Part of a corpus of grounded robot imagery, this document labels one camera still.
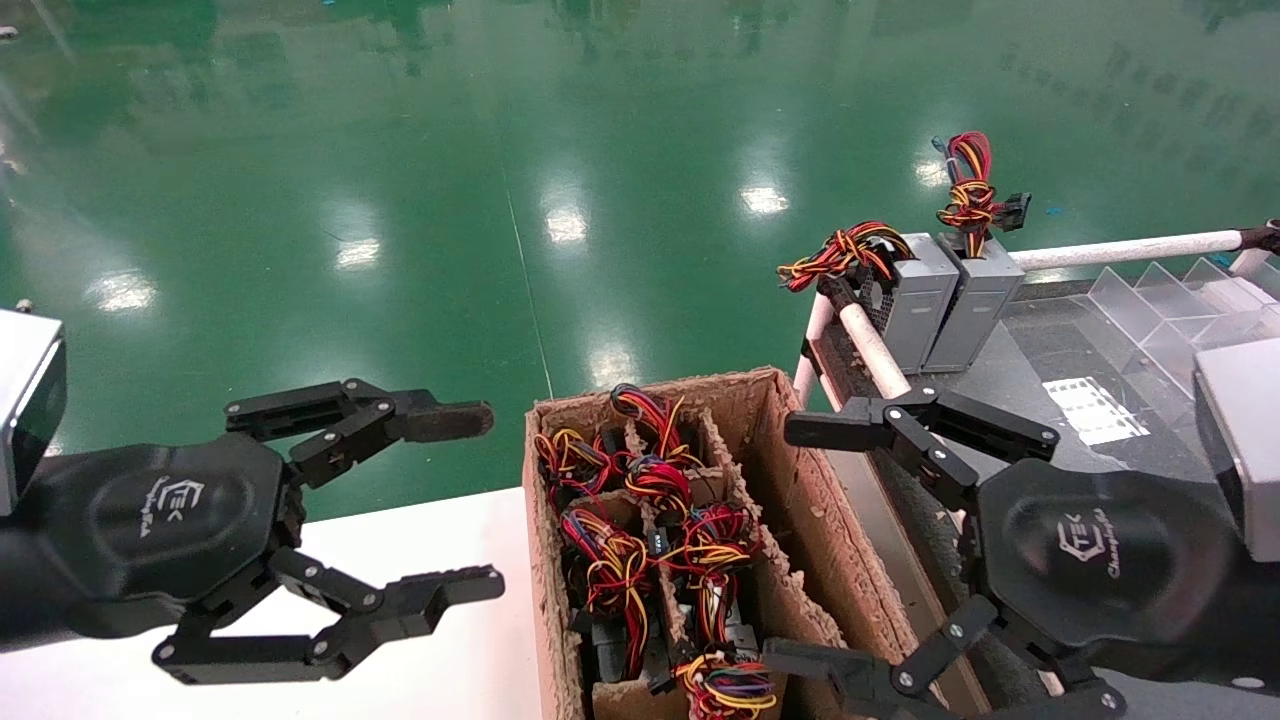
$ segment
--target black connector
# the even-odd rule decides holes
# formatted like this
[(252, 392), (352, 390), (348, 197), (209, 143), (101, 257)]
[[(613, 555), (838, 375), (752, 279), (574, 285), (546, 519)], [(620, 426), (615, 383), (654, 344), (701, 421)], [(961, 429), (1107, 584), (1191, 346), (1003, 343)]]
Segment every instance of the black connector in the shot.
[(678, 528), (684, 524), (685, 518), (681, 515), (680, 510), (663, 510), (653, 519), (653, 524), (667, 530), (672, 528)]
[(1002, 232), (1020, 229), (1027, 223), (1027, 213), (1032, 205), (1030, 192), (1010, 195), (996, 210), (991, 223)]
[(673, 689), (676, 689), (676, 675), (671, 671), (671, 669), (649, 675), (649, 694), (667, 694)]
[(591, 634), (591, 625), (595, 624), (595, 616), (593, 616), (586, 610), (580, 610), (577, 607), (568, 611), (568, 629), (573, 630), (580, 635)]
[(671, 552), (671, 542), (667, 539), (667, 528), (654, 528), (649, 534), (649, 555), (662, 557)]
[(695, 657), (698, 657), (698, 648), (689, 641), (677, 642), (676, 647), (671, 651), (671, 664), (675, 667), (689, 665)]

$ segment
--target cardboard divider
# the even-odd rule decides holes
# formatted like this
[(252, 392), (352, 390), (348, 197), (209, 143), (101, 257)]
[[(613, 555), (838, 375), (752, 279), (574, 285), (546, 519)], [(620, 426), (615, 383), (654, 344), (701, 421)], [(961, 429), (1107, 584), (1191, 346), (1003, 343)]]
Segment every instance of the cardboard divider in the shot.
[[(739, 602), (744, 620), (753, 625), (760, 642), (786, 637), (845, 647), (847, 639), (849, 646), (891, 661), (900, 661), (905, 651), (915, 647), (897, 593), (858, 525), (826, 455), (791, 448), (782, 439), (786, 413), (799, 409), (783, 373), (760, 369), (644, 389), (659, 398), (685, 397), (677, 420), (692, 436), (682, 437), (695, 441), (694, 451), (708, 465), (686, 471), (695, 506), (727, 500), (748, 507), (759, 521), (760, 547), (755, 564), (740, 582)], [(531, 433), (539, 428), (596, 428), (609, 421), (617, 423), (618, 418), (607, 393), (538, 404), (526, 416), (524, 486), (543, 716), (586, 720), (590, 714), (596, 720), (685, 720), (689, 701), (678, 689), (654, 697), (644, 680), (582, 688), (582, 639), (567, 626), (558, 520), (539, 493)], [(628, 450), (645, 452), (646, 443), (635, 424), (627, 420), (623, 428)], [(637, 507), (641, 525), (652, 529), (653, 507), (648, 503)], [(667, 639), (673, 644), (687, 633), (669, 568), (658, 569), (658, 583)], [(772, 679), (782, 702), (762, 717), (842, 717), (828, 683), (782, 675)]]
[[(728, 464), (759, 500), (763, 520), (787, 528), (783, 542), (805, 592), (831, 612), (850, 644), (901, 662), (916, 639), (897, 591), (858, 524), (829, 461), (818, 451), (792, 447), (783, 439), (786, 414), (799, 410), (799, 404), (786, 400), (795, 398), (783, 393), (762, 397), (762, 407), (745, 429), (724, 433), (739, 438), (739, 445), (724, 443)], [(829, 482), (814, 482), (824, 477)], [(852, 587), (847, 578), (855, 579)]]

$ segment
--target white sticker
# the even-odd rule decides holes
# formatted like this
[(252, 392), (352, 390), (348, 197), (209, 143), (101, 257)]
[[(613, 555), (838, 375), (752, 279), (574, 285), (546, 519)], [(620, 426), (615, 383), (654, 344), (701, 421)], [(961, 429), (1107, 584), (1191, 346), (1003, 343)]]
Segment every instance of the white sticker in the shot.
[(1115, 442), (1151, 434), (1133, 413), (1111, 397), (1093, 378), (1042, 383), (1084, 445)]

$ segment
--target white pipe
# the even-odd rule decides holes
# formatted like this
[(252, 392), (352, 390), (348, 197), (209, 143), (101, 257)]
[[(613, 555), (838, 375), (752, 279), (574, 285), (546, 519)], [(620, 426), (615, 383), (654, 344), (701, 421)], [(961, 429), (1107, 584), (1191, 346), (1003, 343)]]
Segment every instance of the white pipe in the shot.
[(1178, 255), (1203, 255), (1240, 249), (1240, 231), (1213, 231), (1143, 240), (1121, 240), (1097, 245), (1019, 250), (1009, 256), (1023, 270), (1048, 270), (1079, 265), (1107, 265), (1126, 260), (1155, 260)]
[(888, 347), (860, 305), (845, 306), (840, 311), (840, 324), (845, 325), (849, 340), (854, 341), (854, 347), (858, 348), (858, 355), (876, 382), (876, 388), (881, 391), (881, 397), (891, 398), (910, 392), (911, 384), (906, 382), (906, 375), (899, 369), (897, 361), (890, 355)]
[(813, 293), (813, 310), (809, 311), (809, 327), (804, 331), (805, 340), (809, 342), (822, 340), (822, 332), (835, 316), (836, 307), (831, 304), (831, 299), (820, 292)]
[(801, 355), (800, 364), (796, 365), (796, 379), (791, 383), (796, 397), (800, 398), (801, 410), (809, 406), (809, 396), (813, 393), (813, 380), (815, 379), (818, 379), (818, 373), (814, 372), (813, 363)]
[[(831, 305), (831, 300), (819, 292), (813, 293), (813, 309), (809, 310), (809, 325), (804, 331), (804, 338), (809, 342), (822, 340), (822, 332), (827, 329), (835, 315), (836, 309)], [(809, 396), (813, 393), (813, 380), (817, 377), (817, 368), (814, 368), (808, 357), (801, 355), (800, 363), (796, 365), (796, 379), (791, 386), (800, 398), (801, 410), (809, 406)]]
[(836, 413), (845, 406), (845, 400), (836, 393), (836, 386), (831, 384), (831, 378), (822, 375), (818, 378), (822, 383), (822, 391), (827, 393), (827, 401), (831, 402), (831, 409)]

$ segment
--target metal frame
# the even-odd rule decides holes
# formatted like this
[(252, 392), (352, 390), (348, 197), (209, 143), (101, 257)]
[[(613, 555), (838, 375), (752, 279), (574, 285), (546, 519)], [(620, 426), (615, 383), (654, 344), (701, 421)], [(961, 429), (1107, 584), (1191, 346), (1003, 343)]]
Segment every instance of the metal frame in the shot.
[[(1236, 274), (1247, 274), (1249, 269), (1257, 269), (1258, 265), (1265, 263), (1266, 256), (1270, 254), (1268, 250), (1249, 247), (1257, 243), (1258, 231), (1276, 231), (1276, 228), (1277, 220), (1272, 219), (1265, 228), (1254, 231), (1226, 229), (1100, 242), (1096, 245), (1020, 250), (1010, 252), (1009, 256), (1019, 268), (1032, 272), (1130, 260), (1156, 260), (1181, 255), (1203, 255), (1207, 252), (1229, 252), (1243, 249), (1244, 251), (1239, 259), (1231, 265), (1231, 270)], [(831, 301), (822, 295), (814, 293), (813, 310), (809, 313), (809, 327), (805, 329), (805, 347), (810, 347), (815, 341), (822, 340), (823, 332), (831, 324), (833, 314), (835, 309)], [(884, 347), (884, 342), (881, 341), (879, 334), (872, 327), (870, 319), (861, 307), (849, 305), (841, 310), (840, 324), (845, 328), (854, 347), (858, 348), (858, 355), (867, 366), (867, 373), (883, 397), (897, 397), (911, 389), (911, 384), (906, 380), (902, 372), (899, 370), (897, 361), (893, 360), (888, 348)], [(823, 386), (831, 406), (840, 410), (846, 398), (837, 397), (835, 387), (824, 375), (819, 374), (814, 361), (801, 354), (794, 383), (801, 406), (808, 406), (809, 404), (814, 379), (818, 379)]]
[[(1265, 227), (1249, 231), (1226, 229), (1094, 245), (1024, 250), (1010, 252), (1010, 258), (1023, 270), (1033, 272), (1242, 250), (1239, 258), (1231, 265), (1231, 272), (1233, 274), (1248, 275), (1252, 270), (1266, 263), (1267, 255), (1274, 251), (1274, 247), (1267, 246), (1263, 238), (1274, 238), (1277, 231), (1280, 231), (1280, 220), (1272, 219)], [(836, 411), (841, 410), (847, 401), (847, 397), (841, 396), (836, 384), (820, 369), (822, 363), (818, 347), (822, 343), (819, 341), (823, 341), (824, 333), (832, 324), (831, 322), (835, 315), (836, 310), (831, 300), (814, 292), (813, 309), (809, 313), (809, 323), (805, 328), (805, 338), (801, 345), (801, 355), (794, 380), (794, 388), (801, 407), (808, 407), (809, 405), (809, 397), (815, 384), (814, 380), (822, 386), (827, 400)], [(882, 397), (895, 398), (910, 392), (910, 382), (899, 369), (897, 361), (890, 354), (872, 325), (870, 319), (867, 316), (867, 313), (860, 306), (851, 304), (842, 309), (840, 311), (840, 325), (844, 328), (861, 364), (865, 366), (867, 374), (874, 382)], [(861, 457), (861, 454), (851, 455), (850, 457)], [(858, 502), (860, 514), (869, 515), (865, 519), (869, 527), (882, 528), (883, 532), (872, 536), (872, 542), (877, 552), (882, 556), (893, 556), (902, 560), (899, 568), (900, 571), (893, 574), (893, 580), (902, 588), (904, 598), (913, 597), (920, 601), (919, 607), (931, 616), (929, 623), (916, 628), (923, 633), (928, 633), (946, 618), (946, 612), (942, 610), (942, 603), (934, 589), (929, 587), (915, 548), (910, 546), (902, 533), (901, 525), (892, 510), (892, 503), (884, 496), (884, 488), (876, 477), (873, 466), (869, 462), (861, 462), (860, 470), (851, 477), (842, 475), (842, 479), (850, 483), (847, 488), (850, 498)], [(877, 514), (882, 514), (884, 518), (873, 518)], [(959, 528), (963, 521), (963, 514), (952, 512), (951, 518)], [(1041, 673), (1041, 679), (1051, 696), (1059, 696), (1064, 692), (1061, 683), (1055, 675)], [(948, 688), (948, 698), (952, 702), (959, 701), (963, 706), (974, 708), (989, 708), (984, 692), (977, 683), (977, 678), (965, 659), (961, 659), (951, 673), (940, 679), (940, 685)]]

